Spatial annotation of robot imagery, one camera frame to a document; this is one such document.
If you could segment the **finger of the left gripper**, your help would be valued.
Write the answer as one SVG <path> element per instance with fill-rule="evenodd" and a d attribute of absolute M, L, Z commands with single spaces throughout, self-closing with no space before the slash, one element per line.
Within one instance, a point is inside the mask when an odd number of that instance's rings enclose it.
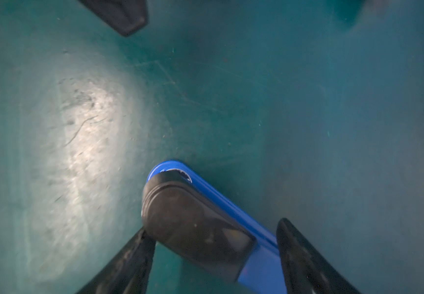
<path fill-rule="evenodd" d="M 79 0 L 118 34 L 128 37 L 148 24 L 146 0 Z"/>

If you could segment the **blue black stapler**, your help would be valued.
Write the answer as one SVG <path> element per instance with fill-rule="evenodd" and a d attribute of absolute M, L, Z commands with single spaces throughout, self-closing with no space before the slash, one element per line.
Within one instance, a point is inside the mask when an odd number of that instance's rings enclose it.
<path fill-rule="evenodd" d="M 141 216 L 151 238 L 208 273 L 258 294 L 286 293 L 275 234 L 182 162 L 150 171 Z"/>

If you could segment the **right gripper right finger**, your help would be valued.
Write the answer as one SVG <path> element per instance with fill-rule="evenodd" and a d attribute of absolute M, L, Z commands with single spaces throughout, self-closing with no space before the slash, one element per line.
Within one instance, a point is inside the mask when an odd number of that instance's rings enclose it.
<path fill-rule="evenodd" d="M 278 222 L 276 238 L 285 286 L 289 294 L 358 294 L 286 218 Z"/>

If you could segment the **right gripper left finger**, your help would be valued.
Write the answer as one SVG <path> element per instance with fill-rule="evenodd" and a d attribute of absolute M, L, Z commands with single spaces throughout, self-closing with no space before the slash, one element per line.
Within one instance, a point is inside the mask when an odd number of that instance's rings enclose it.
<path fill-rule="evenodd" d="M 156 241 L 140 229 L 78 294 L 145 294 Z"/>

